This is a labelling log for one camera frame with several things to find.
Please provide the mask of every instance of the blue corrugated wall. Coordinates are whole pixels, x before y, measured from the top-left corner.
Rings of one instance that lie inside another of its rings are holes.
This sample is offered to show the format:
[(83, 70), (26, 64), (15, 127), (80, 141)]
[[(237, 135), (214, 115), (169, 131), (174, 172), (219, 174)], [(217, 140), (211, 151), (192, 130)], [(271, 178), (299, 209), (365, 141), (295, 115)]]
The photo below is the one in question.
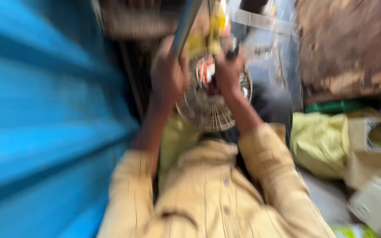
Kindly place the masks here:
[(0, 238), (94, 237), (138, 129), (88, 0), (0, 0)]

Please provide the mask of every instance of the man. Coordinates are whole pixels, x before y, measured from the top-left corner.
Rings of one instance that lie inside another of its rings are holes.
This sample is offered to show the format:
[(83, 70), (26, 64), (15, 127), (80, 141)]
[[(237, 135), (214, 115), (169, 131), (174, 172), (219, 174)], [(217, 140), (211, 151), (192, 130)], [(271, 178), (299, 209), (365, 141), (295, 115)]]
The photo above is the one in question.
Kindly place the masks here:
[[(153, 206), (152, 178), (163, 127), (189, 84), (187, 50), (177, 59), (170, 52), (171, 42), (172, 38), (164, 40), (158, 51), (147, 115), (133, 148), (112, 175), (110, 201), (98, 238), (335, 237), (295, 171), (283, 125), (264, 123), (240, 91), (244, 54), (233, 61), (216, 56), (215, 71), (242, 135), (239, 151), (252, 179), (261, 184), (265, 203), (235, 168), (236, 144), (206, 136), (179, 157)], [(265, 106), (268, 110), (274, 107)], [(289, 122), (289, 115), (283, 117)]]

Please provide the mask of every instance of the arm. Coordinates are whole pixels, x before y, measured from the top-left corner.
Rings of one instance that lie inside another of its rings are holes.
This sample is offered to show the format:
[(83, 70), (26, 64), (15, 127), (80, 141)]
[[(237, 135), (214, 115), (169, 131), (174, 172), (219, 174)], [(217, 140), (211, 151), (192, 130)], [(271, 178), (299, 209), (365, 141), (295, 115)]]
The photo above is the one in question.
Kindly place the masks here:
[(187, 48), (178, 60), (170, 52), (173, 38), (161, 43), (151, 70), (153, 94), (132, 149), (115, 168), (109, 204), (98, 238), (140, 237), (153, 213), (152, 178), (155, 176), (164, 125), (175, 102), (189, 84)]
[(244, 54), (234, 61), (227, 61), (223, 55), (215, 58), (217, 84), (242, 135), (239, 150), (248, 172), (261, 184), (266, 202), (283, 216), (296, 237), (334, 237), (295, 170), (284, 133), (280, 138), (280, 133), (264, 125), (243, 97), (238, 80), (244, 63)]

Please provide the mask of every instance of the dark pants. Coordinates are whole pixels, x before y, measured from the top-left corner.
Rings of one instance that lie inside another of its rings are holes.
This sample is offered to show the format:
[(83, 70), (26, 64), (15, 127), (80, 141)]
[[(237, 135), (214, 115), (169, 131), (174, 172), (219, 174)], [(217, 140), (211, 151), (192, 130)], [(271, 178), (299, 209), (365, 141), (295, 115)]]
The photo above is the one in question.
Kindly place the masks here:
[[(276, 85), (256, 83), (253, 85), (251, 105), (264, 122), (282, 123), (286, 127), (286, 146), (289, 148), (293, 118), (293, 103), (290, 92)], [(226, 142), (237, 144), (240, 133), (237, 126), (234, 126), (226, 131), (206, 133), (202, 139), (208, 138), (222, 139)], [(236, 157), (236, 165), (248, 176), (240, 152)]]

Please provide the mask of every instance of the shirt button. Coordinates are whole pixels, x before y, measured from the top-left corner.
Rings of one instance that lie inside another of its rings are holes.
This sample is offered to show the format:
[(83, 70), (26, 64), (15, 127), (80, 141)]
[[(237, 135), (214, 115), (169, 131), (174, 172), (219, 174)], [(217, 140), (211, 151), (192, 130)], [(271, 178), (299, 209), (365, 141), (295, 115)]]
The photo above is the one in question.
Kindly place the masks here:
[(226, 215), (230, 215), (230, 208), (228, 206), (224, 206), (223, 209)]

